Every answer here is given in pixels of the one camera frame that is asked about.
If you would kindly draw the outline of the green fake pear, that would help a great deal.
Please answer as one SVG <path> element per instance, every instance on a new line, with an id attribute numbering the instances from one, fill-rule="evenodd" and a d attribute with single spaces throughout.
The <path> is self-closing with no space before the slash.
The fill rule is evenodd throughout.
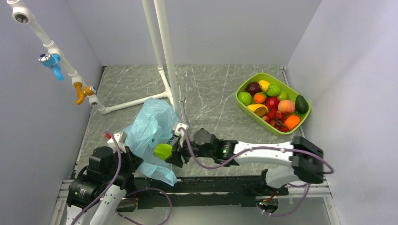
<path id="1" fill-rule="evenodd" d="M 158 144 L 154 148 L 153 153 L 157 158 L 166 161 L 172 155 L 172 146 L 166 143 Z"/>

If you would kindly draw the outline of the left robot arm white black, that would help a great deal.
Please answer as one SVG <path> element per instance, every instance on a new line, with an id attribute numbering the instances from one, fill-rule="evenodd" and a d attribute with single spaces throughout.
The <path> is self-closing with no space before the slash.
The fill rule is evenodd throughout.
<path id="1" fill-rule="evenodd" d="M 118 154 L 97 147 L 69 185 L 66 224 L 106 225 L 120 201 L 134 193 L 134 172 L 142 163 L 128 148 Z"/>

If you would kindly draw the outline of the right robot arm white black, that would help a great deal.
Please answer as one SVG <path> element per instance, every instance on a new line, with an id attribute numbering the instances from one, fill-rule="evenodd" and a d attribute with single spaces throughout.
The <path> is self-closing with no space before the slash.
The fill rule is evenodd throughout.
<path id="1" fill-rule="evenodd" d="M 211 158 L 216 163 L 214 169 L 254 163 L 276 165 L 276 168 L 266 170 L 258 183 L 259 190 L 269 195 L 277 188 L 295 181 L 323 183 L 323 156 L 321 148 L 302 136 L 295 136 L 284 143 L 253 144 L 219 139 L 202 128 L 193 138 L 180 132 L 177 143 L 166 151 L 164 160 L 183 167 L 190 159 Z"/>

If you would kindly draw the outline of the light blue plastic bag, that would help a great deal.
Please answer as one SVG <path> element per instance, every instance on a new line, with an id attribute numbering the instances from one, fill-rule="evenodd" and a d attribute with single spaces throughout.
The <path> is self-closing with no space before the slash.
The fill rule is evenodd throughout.
<path id="1" fill-rule="evenodd" d="M 123 130 L 127 134 L 125 145 L 143 159 L 137 171 L 170 186 L 177 183 L 173 166 L 155 156 L 154 149 L 158 144 L 172 141 L 172 128 L 178 122 L 180 119 L 167 101 L 150 98 L 144 102 L 134 122 Z"/>

